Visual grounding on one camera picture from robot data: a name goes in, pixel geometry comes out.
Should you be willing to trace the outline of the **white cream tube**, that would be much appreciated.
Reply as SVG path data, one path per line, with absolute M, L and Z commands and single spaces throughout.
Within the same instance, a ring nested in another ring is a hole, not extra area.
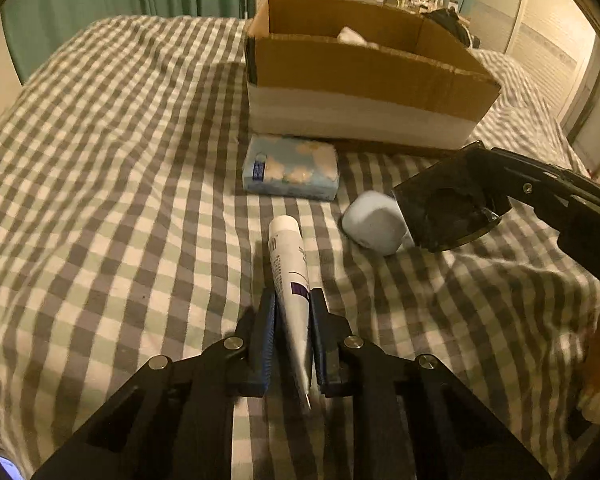
M 275 293 L 284 324 L 294 383 L 303 413 L 311 411 L 312 356 L 310 285 L 306 253 L 297 220 L 275 217 L 268 226 Z

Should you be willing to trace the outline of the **white knit glove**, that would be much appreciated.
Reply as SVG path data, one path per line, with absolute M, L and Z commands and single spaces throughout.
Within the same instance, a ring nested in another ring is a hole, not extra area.
M 344 26 L 337 36 L 337 41 L 340 44 L 348 44 L 349 46 L 357 46 L 367 49 L 378 50 L 378 44 L 366 40 L 362 35 L 348 26 Z

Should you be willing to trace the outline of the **brown cardboard box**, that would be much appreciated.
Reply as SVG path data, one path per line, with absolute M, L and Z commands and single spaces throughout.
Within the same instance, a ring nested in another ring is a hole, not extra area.
M 344 26 L 379 49 L 340 44 Z M 268 0 L 247 26 L 245 58 L 256 133 L 452 152 L 501 93 L 429 18 L 352 0 Z

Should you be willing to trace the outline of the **blue tissue pack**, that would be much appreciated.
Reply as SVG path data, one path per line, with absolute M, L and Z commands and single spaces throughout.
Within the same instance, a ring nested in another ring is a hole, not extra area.
M 339 176 L 332 144 L 292 136 L 254 134 L 242 164 L 242 188 L 251 194 L 330 202 Z

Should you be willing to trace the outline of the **black jacket on chair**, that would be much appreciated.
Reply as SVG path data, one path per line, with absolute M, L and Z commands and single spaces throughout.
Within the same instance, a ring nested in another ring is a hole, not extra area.
M 435 22 L 458 41 L 460 41 L 466 48 L 472 48 L 474 46 L 474 40 L 472 39 L 471 33 L 468 28 L 460 21 L 460 17 L 454 9 L 437 9 L 424 14 L 425 18 L 429 18 Z

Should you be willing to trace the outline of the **white louvered wardrobe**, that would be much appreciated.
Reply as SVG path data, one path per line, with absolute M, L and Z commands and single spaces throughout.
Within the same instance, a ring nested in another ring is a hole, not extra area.
M 474 0 L 470 31 L 480 47 L 513 58 L 564 119 L 591 58 L 595 32 L 573 0 Z

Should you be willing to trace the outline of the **grey checkered bed cover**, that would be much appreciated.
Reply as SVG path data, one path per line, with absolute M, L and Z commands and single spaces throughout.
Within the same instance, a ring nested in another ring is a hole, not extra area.
M 41 467 L 151 356 L 231 332 L 297 219 L 330 310 L 396 356 L 442 359 L 556 479 L 600 282 L 521 203 L 475 242 L 384 258 L 340 231 L 428 160 L 343 153 L 328 203 L 247 194 L 246 25 L 125 16 L 67 41 L 0 119 L 0 453 Z

